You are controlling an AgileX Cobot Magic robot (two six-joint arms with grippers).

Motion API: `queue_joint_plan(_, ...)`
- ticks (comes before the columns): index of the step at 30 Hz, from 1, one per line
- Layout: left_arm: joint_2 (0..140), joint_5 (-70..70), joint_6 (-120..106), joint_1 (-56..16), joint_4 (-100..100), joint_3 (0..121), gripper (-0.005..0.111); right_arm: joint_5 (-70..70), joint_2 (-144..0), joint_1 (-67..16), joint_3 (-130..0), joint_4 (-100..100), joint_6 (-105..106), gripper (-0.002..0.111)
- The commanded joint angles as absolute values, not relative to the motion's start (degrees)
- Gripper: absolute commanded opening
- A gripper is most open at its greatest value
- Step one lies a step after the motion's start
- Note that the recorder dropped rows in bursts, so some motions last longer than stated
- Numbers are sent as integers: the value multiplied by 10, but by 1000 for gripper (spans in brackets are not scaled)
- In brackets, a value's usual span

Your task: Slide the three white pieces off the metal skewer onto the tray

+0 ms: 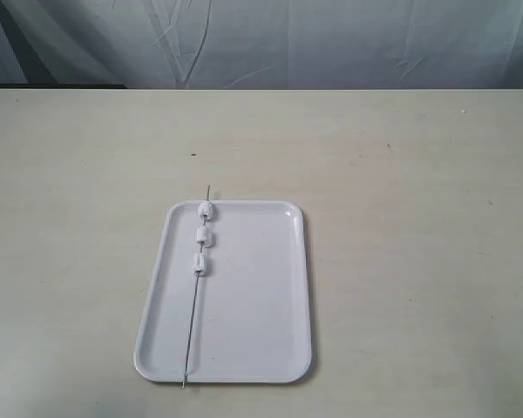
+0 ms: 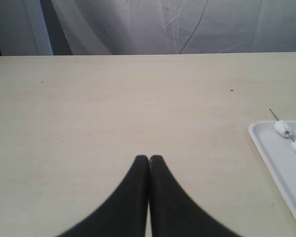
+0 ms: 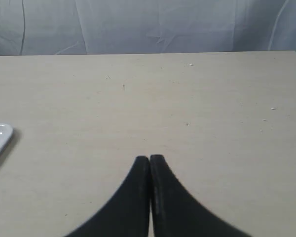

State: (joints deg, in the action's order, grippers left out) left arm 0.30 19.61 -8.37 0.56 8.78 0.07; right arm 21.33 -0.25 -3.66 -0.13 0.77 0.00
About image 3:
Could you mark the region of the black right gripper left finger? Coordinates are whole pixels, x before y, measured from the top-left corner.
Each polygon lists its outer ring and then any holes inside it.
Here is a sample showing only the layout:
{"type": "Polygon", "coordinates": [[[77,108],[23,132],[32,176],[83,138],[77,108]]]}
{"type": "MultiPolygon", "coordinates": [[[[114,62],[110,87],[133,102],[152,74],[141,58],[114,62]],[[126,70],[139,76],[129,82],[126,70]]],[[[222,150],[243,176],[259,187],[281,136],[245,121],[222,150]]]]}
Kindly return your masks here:
{"type": "Polygon", "coordinates": [[[113,196],[69,237],[147,237],[150,216],[150,162],[138,156],[113,196]]]}

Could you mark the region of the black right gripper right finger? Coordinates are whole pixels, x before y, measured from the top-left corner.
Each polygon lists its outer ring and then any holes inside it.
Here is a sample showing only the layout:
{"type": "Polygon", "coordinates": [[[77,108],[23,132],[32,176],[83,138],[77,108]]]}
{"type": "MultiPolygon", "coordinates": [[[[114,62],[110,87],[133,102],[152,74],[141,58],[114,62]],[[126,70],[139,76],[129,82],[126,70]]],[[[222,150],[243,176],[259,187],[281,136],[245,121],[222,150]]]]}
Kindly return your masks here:
{"type": "Polygon", "coordinates": [[[153,231],[156,237],[248,237],[199,203],[164,156],[150,156],[153,231]]]}

